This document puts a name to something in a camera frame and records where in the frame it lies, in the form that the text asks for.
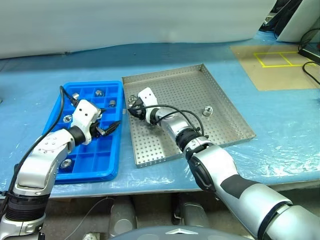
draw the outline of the floor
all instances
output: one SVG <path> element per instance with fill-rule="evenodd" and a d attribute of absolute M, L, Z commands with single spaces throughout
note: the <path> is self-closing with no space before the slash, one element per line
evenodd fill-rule
<path fill-rule="evenodd" d="M 280 192 L 296 205 L 301 205 L 320 217 L 320 188 L 294 189 Z M 248 237 L 249 234 L 231 215 L 223 203 L 205 192 L 190 193 L 205 209 L 211 228 Z M 138 228 L 171 225 L 171 194 L 134 195 Z M 80 223 L 88 210 L 100 198 L 50 200 L 44 224 L 46 240 L 64 240 Z M 83 221 L 69 240 L 81 240 L 87 232 L 108 231 L 112 199 L 102 201 Z"/>

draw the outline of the perforated metal tray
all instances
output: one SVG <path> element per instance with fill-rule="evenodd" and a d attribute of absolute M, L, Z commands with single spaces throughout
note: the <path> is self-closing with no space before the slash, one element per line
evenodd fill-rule
<path fill-rule="evenodd" d="M 122 78 L 127 108 L 130 95 L 137 95 L 150 87 L 159 104 L 169 104 L 197 114 L 209 139 L 227 147 L 256 136 L 235 106 L 217 84 L 204 64 L 152 72 Z M 205 106 L 212 106 L 213 114 L 202 115 Z M 197 120 L 190 116 L 195 126 Z M 182 153 L 168 134 L 129 114 L 134 159 L 137 167 L 182 157 Z"/>

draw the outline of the plastic sheet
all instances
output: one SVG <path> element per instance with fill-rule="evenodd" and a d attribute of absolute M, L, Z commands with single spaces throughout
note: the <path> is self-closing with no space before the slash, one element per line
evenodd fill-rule
<path fill-rule="evenodd" d="M 272 35 L 259 33 L 255 39 L 232 44 L 273 43 Z M 319 90 L 258 91 L 229 46 L 133 44 L 67 56 L 0 60 L 0 190 L 8 188 L 14 165 L 41 134 L 59 85 L 120 80 L 199 63 L 206 65 L 257 135 L 249 142 L 226 148 L 243 177 L 269 185 L 318 180 Z M 112 181 L 55 185 L 52 197 L 199 190 L 185 159 L 137 168 L 128 116 L 122 119 L 117 177 Z"/>

